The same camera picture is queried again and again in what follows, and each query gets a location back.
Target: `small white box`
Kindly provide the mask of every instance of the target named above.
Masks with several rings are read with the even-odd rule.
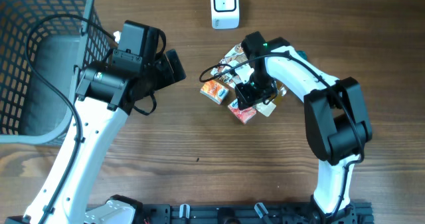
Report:
[[[239,0],[211,0],[211,21],[214,29],[239,26]]]

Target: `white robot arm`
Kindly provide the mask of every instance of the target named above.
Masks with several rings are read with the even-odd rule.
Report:
[[[163,48],[156,53],[159,37],[163,39]],[[136,108],[135,101],[150,96],[154,110],[155,90],[186,78],[175,50],[164,54],[164,49],[163,31],[132,21],[125,22],[118,48],[108,51],[104,58],[106,61],[112,55],[113,65],[95,60],[80,74],[76,90],[78,99],[74,105],[82,121],[78,153],[72,156],[77,133],[73,118],[39,194],[23,217],[9,217],[6,223],[130,224],[137,218],[141,205],[136,201],[130,205],[125,197],[111,199],[89,212],[86,212],[86,207],[106,152],[131,110],[134,108],[142,114],[149,114]],[[68,164],[72,167],[63,179]]]
[[[325,74],[282,38],[266,42],[256,32],[246,36],[241,45],[254,72],[248,82],[236,85],[238,106],[244,109],[266,103],[277,92],[274,80],[284,83],[304,102],[307,140],[319,158],[312,198],[317,209],[314,218],[320,223],[336,221],[346,214],[354,164],[363,160],[363,147],[372,138],[359,84],[353,78],[339,80]],[[333,117],[334,107],[346,114]]]

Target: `wood grain surface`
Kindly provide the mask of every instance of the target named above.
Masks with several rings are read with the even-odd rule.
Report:
[[[112,144],[90,196],[144,203],[308,201],[317,158],[305,139],[303,104],[288,93],[274,113],[247,125],[199,93],[199,74],[245,35],[283,37],[324,72],[356,78],[374,137],[356,166],[350,194],[370,201],[376,223],[425,220],[424,0],[240,0],[240,27],[211,28],[209,0],[95,0],[107,31],[125,20],[159,27],[185,68],[160,90],[158,107],[132,113]],[[150,108],[150,100],[138,106]],[[56,148],[0,146],[0,222],[33,200]]]

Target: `food wrapper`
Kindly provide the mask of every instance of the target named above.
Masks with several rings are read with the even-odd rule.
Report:
[[[246,124],[247,121],[249,121],[257,113],[257,110],[255,110],[253,107],[239,110],[238,99],[235,99],[227,107],[244,124]]]
[[[228,88],[224,87],[216,81],[211,80],[206,82],[201,88],[201,94],[205,94],[217,104],[221,104],[221,102],[228,94]]]
[[[257,111],[265,115],[265,117],[269,117],[272,114],[276,106],[280,104],[280,102],[282,101],[283,97],[285,96],[287,92],[284,84],[282,84],[281,82],[277,81],[276,85],[278,86],[278,95],[277,97],[275,97],[275,99],[273,99],[273,101],[271,101],[267,105],[263,103],[259,103],[255,105],[255,109],[257,109]]]
[[[244,51],[242,50],[242,47],[240,44],[236,45],[231,49],[226,56],[222,60],[220,60],[220,64],[229,64],[230,66],[234,67],[235,65],[238,65],[244,61],[247,61],[246,55],[244,54]],[[229,66],[220,66],[218,68],[214,68],[211,71],[211,74],[214,76],[216,74],[220,74],[226,70],[230,69]],[[229,87],[234,88],[237,84],[241,82],[247,82],[249,76],[254,72],[254,69],[250,67],[249,64],[245,64],[242,67],[235,70],[236,76],[231,75],[230,73],[227,73],[220,78],[219,80],[223,81],[225,84],[229,85]]]

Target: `wire basket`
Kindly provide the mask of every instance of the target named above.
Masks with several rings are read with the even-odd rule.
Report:
[[[0,143],[61,145],[71,121],[66,104],[24,57],[31,27],[48,15],[70,13],[100,25],[94,0],[0,0]],[[79,71],[110,48],[104,34],[68,17],[44,23],[30,37],[29,58],[74,103]]]

